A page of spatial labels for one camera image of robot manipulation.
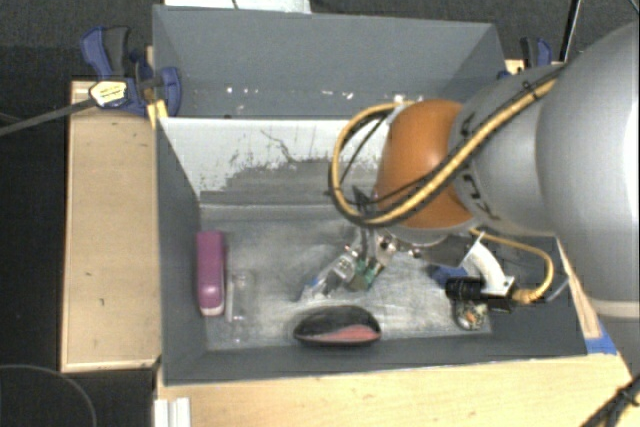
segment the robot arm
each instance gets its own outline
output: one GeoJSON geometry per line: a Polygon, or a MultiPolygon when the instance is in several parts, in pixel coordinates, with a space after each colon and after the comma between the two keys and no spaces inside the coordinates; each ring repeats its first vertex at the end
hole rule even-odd
{"type": "Polygon", "coordinates": [[[638,23],[566,67],[501,79],[465,105],[405,106],[364,214],[340,189],[340,152],[396,108],[364,111],[339,137],[329,188],[347,219],[414,247],[478,226],[556,236],[605,325],[638,323],[638,23]]]}

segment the blue clamp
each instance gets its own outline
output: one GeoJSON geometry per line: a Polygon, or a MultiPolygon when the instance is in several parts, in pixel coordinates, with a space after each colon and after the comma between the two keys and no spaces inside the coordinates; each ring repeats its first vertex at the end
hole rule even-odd
{"type": "Polygon", "coordinates": [[[127,83],[127,101],[122,105],[102,108],[120,109],[137,116],[146,116],[147,105],[153,99],[163,99],[169,116],[176,116],[182,100],[182,84],[178,70],[166,67],[154,76],[153,69],[137,52],[127,51],[128,27],[94,27],[80,39],[80,50],[98,80],[119,79],[127,83]],[[152,100],[147,95],[152,90],[152,100]]]}

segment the gray bin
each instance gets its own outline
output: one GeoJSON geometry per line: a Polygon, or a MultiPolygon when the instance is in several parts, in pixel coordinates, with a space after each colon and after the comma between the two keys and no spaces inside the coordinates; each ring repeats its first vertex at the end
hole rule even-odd
{"type": "MultiPolygon", "coordinates": [[[[156,7],[154,48],[156,66],[177,66],[185,88],[180,117],[162,120],[157,131],[166,384],[584,354],[567,292],[550,305],[495,315],[486,329],[468,333],[453,324],[426,264],[402,255],[368,297],[335,298],[382,317],[382,341],[356,350],[311,349],[288,335],[301,313],[296,291],[337,256],[351,229],[323,194],[328,158],[344,124],[336,118],[397,93],[467,98],[493,82],[503,64],[491,26],[156,7]],[[327,84],[333,89],[322,89],[327,84]],[[258,276],[256,312],[287,319],[239,346],[225,343],[224,318],[205,319],[197,307],[195,234],[211,228],[230,239],[231,269],[258,276]],[[322,248],[317,258],[304,256],[306,244],[322,248]],[[410,329],[394,325],[389,313],[407,309],[407,301],[414,313],[424,312],[410,329]]],[[[383,139],[381,130],[358,160],[356,180],[363,187],[373,181],[383,139]]],[[[559,262],[553,240],[536,242],[559,262]]],[[[541,264],[505,264],[525,283],[541,278],[541,264]]]]}

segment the yellow tag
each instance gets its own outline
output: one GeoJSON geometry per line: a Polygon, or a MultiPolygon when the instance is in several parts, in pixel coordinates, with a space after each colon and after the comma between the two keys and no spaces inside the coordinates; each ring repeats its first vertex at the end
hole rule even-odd
{"type": "Polygon", "coordinates": [[[89,94],[100,107],[121,104],[127,100],[127,83],[103,80],[93,86],[89,94]]]}

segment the black plastic piece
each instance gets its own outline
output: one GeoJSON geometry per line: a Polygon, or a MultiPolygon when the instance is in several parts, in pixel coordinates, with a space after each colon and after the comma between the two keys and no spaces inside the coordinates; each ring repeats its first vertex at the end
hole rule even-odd
{"type": "Polygon", "coordinates": [[[488,295],[482,292],[484,280],[474,276],[449,278],[444,286],[446,296],[452,301],[484,302],[491,311],[511,313],[513,302],[510,294],[507,296],[488,295]]]}

